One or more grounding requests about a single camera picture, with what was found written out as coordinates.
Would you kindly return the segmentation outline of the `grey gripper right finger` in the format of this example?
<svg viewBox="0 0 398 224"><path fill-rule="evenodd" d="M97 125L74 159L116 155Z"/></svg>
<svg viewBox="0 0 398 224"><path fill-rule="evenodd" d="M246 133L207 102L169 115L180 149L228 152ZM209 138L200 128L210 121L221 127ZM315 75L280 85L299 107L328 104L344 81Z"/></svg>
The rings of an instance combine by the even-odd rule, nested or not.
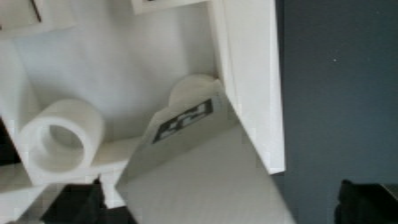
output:
<svg viewBox="0 0 398 224"><path fill-rule="evenodd" d="M342 181L335 224L398 224L398 184Z"/></svg>

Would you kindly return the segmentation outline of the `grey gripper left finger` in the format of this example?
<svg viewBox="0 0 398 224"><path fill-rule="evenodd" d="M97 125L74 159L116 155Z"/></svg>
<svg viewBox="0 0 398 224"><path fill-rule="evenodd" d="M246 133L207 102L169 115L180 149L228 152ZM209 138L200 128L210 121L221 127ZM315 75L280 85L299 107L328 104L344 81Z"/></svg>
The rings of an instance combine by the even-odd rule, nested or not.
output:
<svg viewBox="0 0 398 224"><path fill-rule="evenodd" d="M42 216L45 224L139 224L125 206L109 208L100 184L68 184Z"/></svg>

